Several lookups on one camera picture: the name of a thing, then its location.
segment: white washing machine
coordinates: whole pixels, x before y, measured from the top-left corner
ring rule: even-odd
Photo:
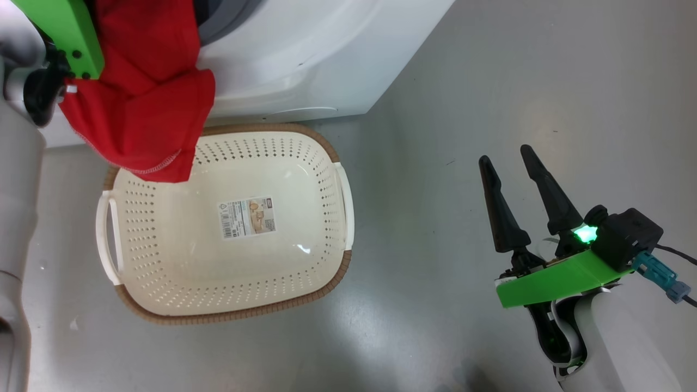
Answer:
[[[364,114],[454,0],[204,1],[197,65],[215,75],[220,125]],[[82,143],[61,113],[43,134]]]

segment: product label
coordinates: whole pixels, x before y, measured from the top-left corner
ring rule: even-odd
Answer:
[[[225,241],[276,231],[271,197],[221,202],[217,210]]]

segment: white plastic basket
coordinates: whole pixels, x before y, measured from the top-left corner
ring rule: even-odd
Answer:
[[[333,289],[350,261],[348,179],[309,128],[208,131],[185,183],[115,173],[97,210],[99,255],[121,298],[151,321],[214,322],[300,305]]]

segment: gray floor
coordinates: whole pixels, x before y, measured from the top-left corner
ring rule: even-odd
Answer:
[[[320,301],[239,322],[163,327],[131,314],[98,261],[106,165],[47,153],[24,301],[30,391],[559,391],[525,310],[503,310],[477,159],[521,226],[546,236],[518,148],[580,211],[634,206],[694,248],[697,47],[690,1],[457,1],[365,116],[310,126],[351,181],[351,267]],[[697,269],[661,255],[688,283]],[[616,292],[683,389],[697,311],[637,276]]]

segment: white cable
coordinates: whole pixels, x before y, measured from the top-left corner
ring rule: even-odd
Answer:
[[[541,252],[540,249],[539,249],[539,245],[540,245],[543,241],[559,243],[559,239],[556,238],[556,237],[547,237],[547,238],[545,238],[545,239],[539,240],[539,241],[535,244],[535,253],[534,253],[535,256],[537,256],[537,257],[539,257],[540,259],[543,259],[545,262],[548,262],[548,263],[549,263],[551,260],[547,260],[547,259],[545,259],[544,257],[542,257],[542,252]]]

